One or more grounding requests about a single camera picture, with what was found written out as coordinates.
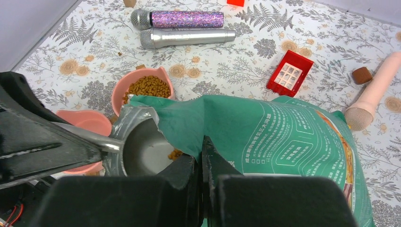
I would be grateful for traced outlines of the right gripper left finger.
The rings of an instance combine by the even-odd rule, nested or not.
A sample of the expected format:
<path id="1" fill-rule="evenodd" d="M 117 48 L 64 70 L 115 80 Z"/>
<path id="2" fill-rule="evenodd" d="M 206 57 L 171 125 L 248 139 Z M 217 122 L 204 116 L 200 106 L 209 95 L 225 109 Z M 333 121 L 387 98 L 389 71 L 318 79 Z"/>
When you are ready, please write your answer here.
<path id="1" fill-rule="evenodd" d="M 195 227 L 199 224 L 199 172 L 181 155 L 157 175 L 68 176 L 53 184 L 34 227 Z"/>

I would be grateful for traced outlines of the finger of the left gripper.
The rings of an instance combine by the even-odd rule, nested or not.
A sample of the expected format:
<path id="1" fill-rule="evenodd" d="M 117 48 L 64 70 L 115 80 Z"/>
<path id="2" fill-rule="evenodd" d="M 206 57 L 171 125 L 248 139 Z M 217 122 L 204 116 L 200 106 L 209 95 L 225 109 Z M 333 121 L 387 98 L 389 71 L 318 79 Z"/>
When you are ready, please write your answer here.
<path id="1" fill-rule="evenodd" d="M 61 128 L 24 75 L 0 74 L 0 187 L 101 161 L 100 148 Z"/>

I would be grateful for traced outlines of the metal food scoop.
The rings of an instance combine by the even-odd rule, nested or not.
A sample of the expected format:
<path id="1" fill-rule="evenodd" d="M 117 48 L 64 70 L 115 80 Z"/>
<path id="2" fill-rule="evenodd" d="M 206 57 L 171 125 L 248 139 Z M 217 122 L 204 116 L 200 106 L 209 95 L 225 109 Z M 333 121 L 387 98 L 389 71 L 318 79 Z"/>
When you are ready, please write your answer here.
<path id="1" fill-rule="evenodd" d="M 115 139 L 64 123 L 57 125 L 100 148 L 105 153 L 103 166 L 108 176 L 156 175 L 173 163 L 168 156 L 174 148 L 152 118 L 134 123 Z"/>

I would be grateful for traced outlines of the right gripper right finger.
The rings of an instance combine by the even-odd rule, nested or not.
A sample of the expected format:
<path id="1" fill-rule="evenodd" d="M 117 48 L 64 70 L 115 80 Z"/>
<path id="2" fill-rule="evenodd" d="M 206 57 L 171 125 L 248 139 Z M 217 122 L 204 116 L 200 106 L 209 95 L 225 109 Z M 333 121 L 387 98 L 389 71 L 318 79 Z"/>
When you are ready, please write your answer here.
<path id="1" fill-rule="evenodd" d="M 324 177 L 244 175 L 202 144 L 203 216 L 210 227 L 355 227 L 340 188 Z"/>

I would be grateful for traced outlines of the green pet food bag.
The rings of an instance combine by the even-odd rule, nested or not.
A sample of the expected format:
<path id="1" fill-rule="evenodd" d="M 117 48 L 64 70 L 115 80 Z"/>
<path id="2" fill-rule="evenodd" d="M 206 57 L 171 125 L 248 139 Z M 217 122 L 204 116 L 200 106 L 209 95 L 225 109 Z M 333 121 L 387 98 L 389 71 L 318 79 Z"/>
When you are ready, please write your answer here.
<path id="1" fill-rule="evenodd" d="M 351 131 L 340 111 L 280 96 L 272 101 L 205 95 L 189 101 L 133 96 L 111 137 L 133 142 L 146 123 L 200 158 L 204 136 L 245 175 L 321 176 L 344 192 L 361 227 L 374 226 L 372 205 Z"/>

